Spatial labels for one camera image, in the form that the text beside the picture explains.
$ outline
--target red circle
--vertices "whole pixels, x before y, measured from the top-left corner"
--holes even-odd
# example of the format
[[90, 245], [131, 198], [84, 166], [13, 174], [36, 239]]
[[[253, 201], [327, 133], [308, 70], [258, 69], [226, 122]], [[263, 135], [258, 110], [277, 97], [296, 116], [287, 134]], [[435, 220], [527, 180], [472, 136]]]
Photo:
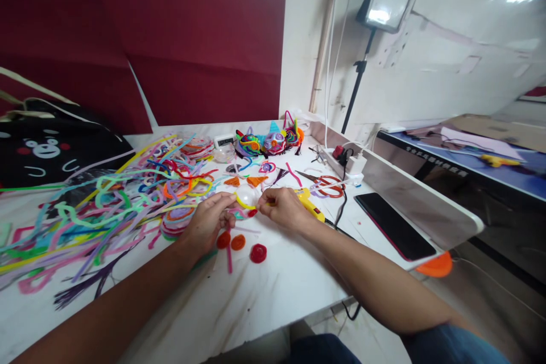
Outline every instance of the red circle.
[[262, 263], [267, 257], [267, 248], [264, 245], [254, 245], [250, 251], [250, 260], [254, 263]]
[[228, 231], [225, 231], [218, 237], [218, 240], [216, 240], [216, 246], [219, 249], [225, 249], [229, 246], [229, 242], [231, 242], [231, 235]]

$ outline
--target black phone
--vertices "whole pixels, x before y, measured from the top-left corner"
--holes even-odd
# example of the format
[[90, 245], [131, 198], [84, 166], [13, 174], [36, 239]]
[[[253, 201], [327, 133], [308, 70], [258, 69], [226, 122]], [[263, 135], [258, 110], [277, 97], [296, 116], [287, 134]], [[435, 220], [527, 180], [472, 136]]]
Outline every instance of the black phone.
[[405, 260], [413, 262], [436, 254], [436, 250], [378, 193], [354, 199]]

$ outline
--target red scissors handle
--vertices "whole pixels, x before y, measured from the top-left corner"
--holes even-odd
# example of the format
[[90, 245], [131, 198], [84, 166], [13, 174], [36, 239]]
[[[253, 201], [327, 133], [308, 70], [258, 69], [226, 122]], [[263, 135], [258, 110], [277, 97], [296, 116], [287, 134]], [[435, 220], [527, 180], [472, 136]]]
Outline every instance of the red scissors handle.
[[[335, 182], [341, 182], [341, 180], [337, 179], [335, 176], [328, 176], [328, 175], [324, 175], [324, 176], [321, 176], [319, 177], [316, 181], [316, 183], [319, 183], [320, 182], [320, 185], [319, 186], [328, 186], [328, 185], [331, 185], [332, 183], [335, 183]], [[339, 198], [339, 197], [342, 197], [343, 196], [343, 188], [341, 186], [336, 186], [336, 187], [330, 187], [328, 189], [331, 189], [335, 192], [337, 192], [337, 195], [333, 195], [331, 193], [326, 193], [324, 192], [323, 190], [319, 189], [318, 191], [324, 195], [324, 196], [329, 196], [331, 198]]]

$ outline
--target red backdrop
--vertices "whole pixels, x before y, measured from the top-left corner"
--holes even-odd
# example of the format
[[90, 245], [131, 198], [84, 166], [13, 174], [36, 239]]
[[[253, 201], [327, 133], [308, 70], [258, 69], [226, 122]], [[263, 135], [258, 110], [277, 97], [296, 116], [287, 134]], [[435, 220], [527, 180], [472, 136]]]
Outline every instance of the red backdrop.
[[160, 125], [276, 119], [284, 1], [1, 0], [0, 65], [125, 134], [150, 131], [127, 58]]
[[[151, 131], [119, 35], [101, 0], [0, 0], [0, 66], [102, 115], [124, 134]], [[0, 76], [20, 100], [45, 97]], [[0, 100], [0, 112], [11, 106]]]
[[277, 119], [285, 0], [103, 0], [160, 125]]

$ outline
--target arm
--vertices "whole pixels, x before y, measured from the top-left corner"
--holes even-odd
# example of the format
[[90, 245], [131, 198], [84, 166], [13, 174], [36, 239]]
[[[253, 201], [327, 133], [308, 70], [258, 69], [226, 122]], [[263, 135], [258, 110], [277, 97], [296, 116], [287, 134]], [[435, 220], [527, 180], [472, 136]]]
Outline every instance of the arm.
[[235, 196], [218, 193], [197, 207], [184, 234], [140, 269], [32, 345], [13, 363], [116, 362], [142, 326], [214, 248]]
[[453, 308], [397, 264], [316, 220], [292, 189], [266, 190], [258, 208], [319, 249], [354, 297], [391, 331], [411, 335], [450, 323], [478, 334]]

